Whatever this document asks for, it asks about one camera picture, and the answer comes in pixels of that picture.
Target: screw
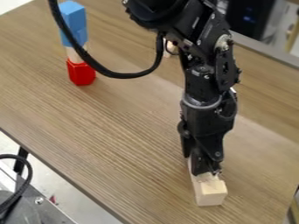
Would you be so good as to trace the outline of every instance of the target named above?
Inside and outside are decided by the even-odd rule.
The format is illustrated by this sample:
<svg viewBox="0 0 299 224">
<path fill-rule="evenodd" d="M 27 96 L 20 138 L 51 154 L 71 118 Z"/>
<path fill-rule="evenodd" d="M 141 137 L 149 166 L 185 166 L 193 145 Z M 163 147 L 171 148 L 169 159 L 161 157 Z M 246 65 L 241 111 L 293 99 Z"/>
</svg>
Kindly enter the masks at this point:
<svg viewBox="0 0 299 224">
<path fill-rule="evenodd" d="M 44 202 L 44 199 L 43 198 L 36 198 L 35 199 L 35 204 L 37 204 L 37 205 L 41 205 L 41 204 L 43 204 L 43 202 Z"/>
<path fill-rule="evenodd" d="M 184 137 L 185 138 L 189 138 L 190 137 L 190 131 L 189 130 L 184 131 Z"/>
</svg>

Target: wire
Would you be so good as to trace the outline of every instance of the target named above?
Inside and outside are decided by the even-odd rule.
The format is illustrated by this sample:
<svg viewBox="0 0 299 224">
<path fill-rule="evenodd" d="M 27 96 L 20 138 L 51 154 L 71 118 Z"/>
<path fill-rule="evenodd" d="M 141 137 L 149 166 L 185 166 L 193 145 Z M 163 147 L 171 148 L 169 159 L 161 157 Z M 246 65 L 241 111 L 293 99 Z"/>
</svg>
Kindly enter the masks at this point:
<svg viewBox="0 0 299 224">
<path fill-rule="evenodd" d="M 134 79 L 143 77 L 147 74 L 150 74 L 154 72 L 159 65 L 161 64 L 162 58 L 163 58 L 163 34 L 159 32 L 156 36 L 156 60 L 153 64 L 153 66 L 147 70 L 144 70 L 139 73 L 116 73 L 113 72 L 107 68 L 105 68 L 102 64 L 100 64 L 96 59 L 94 59 L 86 50 L 83 49 L 83 47 L 77 42 L 77 40 L 72 35 L 72 32 L 68 28 L 64 18 L 61 15 L 59 5 L 57 3 L 57 0 L 48 0 L 52 15 L 61 29 L 61 31 L 64 32 L 69 42 L 72 44 L 73 49 L 76 51 L 76 53 L 79 54 L 79 56 L 94 70 L 99 72 L 100 74 L 103 74 L 109 78 L 115 78 L 115 79 Z"/>
<path fill-rule="evenodd" d="M 165 41 L 165 45 L 164 45 L 164 49 L 165 49 L 165 51 L 168 53 L 168 54 L 170 54 L 170 55 L 175 55 L 175 56 L 177 56 L 178 55 L 178 52 L 171 52 L 170 51 L 170 49 L 168 49 L 168 43 L 169 43 L 170 41 L 168 40 L 168 39 L 166 39 L 166 41 Z"/>
<path fill-rule="evenodd" d="M 23 163 L 28 169 L 28 176 L 27 179 L 24 181 L 24 183 L 21 185 L 21 187 L 14 194 L 12 194 L 4 203 L 0 205 L 0 215 L 10 210 L 10 208 L 13 207 L 18 202 L 18 200 L 22 197 L 23 193 L 30 185 L 33 176 L 33 169 L 31 167 L 31 164 L 25 158 L 16 155 L 9 155 L 9 154 L 0 155 L 0 159 L 7 159 L 7 158 L 12 158 Z"/>
</svg>

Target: blue block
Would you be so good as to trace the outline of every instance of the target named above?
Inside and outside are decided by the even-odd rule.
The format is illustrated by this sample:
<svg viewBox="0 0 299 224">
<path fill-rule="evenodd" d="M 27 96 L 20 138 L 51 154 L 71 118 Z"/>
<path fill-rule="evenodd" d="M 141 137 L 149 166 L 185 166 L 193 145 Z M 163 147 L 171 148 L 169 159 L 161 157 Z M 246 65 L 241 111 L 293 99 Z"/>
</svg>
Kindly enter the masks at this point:
<svg viewBox="0 0 299 224">
<path fill-rule="evenodd" d="M 76 38 L 77 42 L 83 46 L 88 41 L 88 33 L 87 28 L 83 28 L 82 30 L 78 30 L 76 32 L 73 32 L 73 36 Z M 72 44 L 68 41 L 66 38 L 66 35 L 63 33 L 63 31 L 60 31 L 60 37 L 61 37 L 61 43 L 63 46 L 70 46 L 73 47 Z"/>
<path fill-rule="evenodd" d="M 88 41 L 87 14 L 84 6 L 73 1 L 66 1 L 59 4 L 59 9 L 73 36 L 83 46 Z M 60 36 L 64 46 L 72 46 L 62 31 L 60 31 Z"/>
</svg>

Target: red hexagonal block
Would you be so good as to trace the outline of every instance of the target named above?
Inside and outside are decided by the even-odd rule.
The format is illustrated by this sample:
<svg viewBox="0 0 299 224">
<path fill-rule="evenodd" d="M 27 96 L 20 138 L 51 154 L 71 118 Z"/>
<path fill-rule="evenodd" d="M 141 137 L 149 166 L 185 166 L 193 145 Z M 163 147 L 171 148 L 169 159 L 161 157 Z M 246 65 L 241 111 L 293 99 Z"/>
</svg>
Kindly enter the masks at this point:
<svg viewBox="0 0 299 224">
<path fill-rule="evenodd" d="M 71 81 L 77 86 L 87 86 L 94 82 L 96 77 L 95 71 L 87 63 L 72 63 L 71 60 L 67 60 L 67 70 Z"/>
</svg>

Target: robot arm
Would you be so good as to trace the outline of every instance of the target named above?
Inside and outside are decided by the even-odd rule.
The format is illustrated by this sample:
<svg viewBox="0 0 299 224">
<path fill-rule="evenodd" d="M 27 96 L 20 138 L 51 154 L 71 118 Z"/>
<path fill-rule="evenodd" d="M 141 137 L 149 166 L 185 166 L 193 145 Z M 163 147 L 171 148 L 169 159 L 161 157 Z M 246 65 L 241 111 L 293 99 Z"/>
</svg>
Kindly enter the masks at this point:
<svg viewBox="0 0 299 224">
<path fill-rule="evenodd" d="M 162 33 L 175 46 L 185 75 L 178 125 L 183 153 L 194 176 L 220 173 L 223 138 L 233 129 L 240 70 L 229 26 L 215 6 L 200 0 L 124 0 L 140 26 Z"/>
</svg>

